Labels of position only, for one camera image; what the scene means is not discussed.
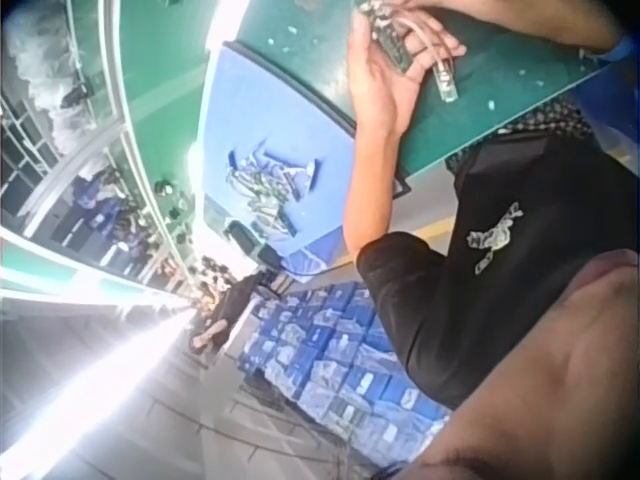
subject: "person in black shirt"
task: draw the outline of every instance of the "person in black shirt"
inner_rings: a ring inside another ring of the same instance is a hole
[[[201,320],[189,336],[189,349],[200,355],[212,346],[219,350],[230,338],[231,330],[246,310],[251,296],[256,293],[264,298],[279,299],[265,281],[267,275],[262,272],[249,275],[232,284],[229,289],[215,296],[212,311],[200,314]],[[203,292],[212,292],[206,282],[202,282]]]
[[[524,16],[522,0],[458,1],[478,18],[591,50],[619,37],[583,0],[527,2]],[[434,19],[412,16],[464,55]],[[564,29],[536,21],[556,17]],[[638,179],[561,105],[551,110],[571,121],[560,130],[543,112],[535,128],[507,129],[458,162],[446,256],[389,233],[400,140],[434,64],[413,33],[406,44],[414,63],[401,75],[354,15],[345,243],[409,376],[453,410],[397,479],[614,478],[638,426]]]

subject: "blue cloth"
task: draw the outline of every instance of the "blue cloth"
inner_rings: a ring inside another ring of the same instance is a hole
[[[624,37],[610,52],[594,58],[618,62],[634,55],[637,59],[637,42],[637,37]],[[638,143],[638,87],[621,79],[612,66],[578,85],[573,94],[588,117]]]
[[[342,228],[336,228],[283,258],[282,265],[291,277],[300,283],[306,283],[315,275],[331,268],[341,246]]]
[[[240,160],[266,141],[265,152],[288,164],[304,167],[317,160],[314,188],[284,208],[297,234],[270,237],[267,243],[286,258],[339,229],[353,138],[285,82],[227,47],[220,51],[215,73],[208,73],[204,88],[199,135],[204,191],[233,218],[250,225],[254,214],[247,208],[248,199],[226,182],[228,155],[233,151]],[[322,256],[327,247],[336,248],[337,242],[323,243]]]

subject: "stacked boxes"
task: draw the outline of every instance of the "stacked boxes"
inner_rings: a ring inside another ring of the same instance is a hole
[[[311,418],[378,465],[413,459],[448,418],[407,377],[363,284],[292,293],[254,315],[261,325],[239,368],[263,370]]]

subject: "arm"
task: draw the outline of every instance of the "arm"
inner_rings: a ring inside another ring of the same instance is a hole
[[[345,244],[353,258],[365,245],[389,230],[398,144],[397,138],[377,138],[367,132],[356,132],[343,227]]]
[[[395,0],[411,7],[455,10],[483,22],[554,42],[607,52],[621,29],[596,0]]]
[[[415,15],[418,21],[429,23],[440,33],[454,56],[464,55],[466,48],[445,32],[442,25],[424,12]],[[438,45],[439,39],[434,36],[432,41],[441,50],[440,55],[444,55],[445,47]],[[367,19],[354,14],[347,63],[357,129],[343,227],[347,250],[354,259],[365,245],[389,229],[400,139],[411,122],[420,85],[434,64],[431,52],[416,41],[415,34],[407,35],[405,42],[415,57],[411,68],[402,75],[371,41]]]
[[[638,425],[636,268],[552,307],[418,457],[424,478],[442,463],[499,472],[484,478],[618,478]]]
[[[222,332],[225,328],[227,328],[229,326],[229,322],[227,322],[224,318],[218,320],[216,323],[214,323],[212,326],[210,326],[207,331],[205,332],[205,334],[211,338],[213,337],[216,333],[220,333]]]

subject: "small components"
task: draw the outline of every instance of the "small components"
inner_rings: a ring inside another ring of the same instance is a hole
[[[433,67],[433,73],[440,91],[440,98],[446,103],[456,101],[458,90],[453,79],[453,72],[447,68],[446,64],[436,63],[436,66]]]
[[[378,42],[396,68],[406,73],[413,63],[413,57],[393,26],[393,10],[380,0],[354,0],[354,3],[371,22],[371,37]]]
[[[403,39],[394,27],[398,23],[407,27],[418,36],[422,44],[433,55],[436,64],[433,73],[440,92],[440,98],[446,103],[458,99],[458,90],[454,79],[453,56],[440,34],[427,22],[421,21],[409,9],[384,0],[354,0],[355,6],[369,18],[372,25],[371,36],[378,42],[393,64],[406,73],[413,57],[404,45]],[[442,58],[435,45],[442,47],[447,56]]]

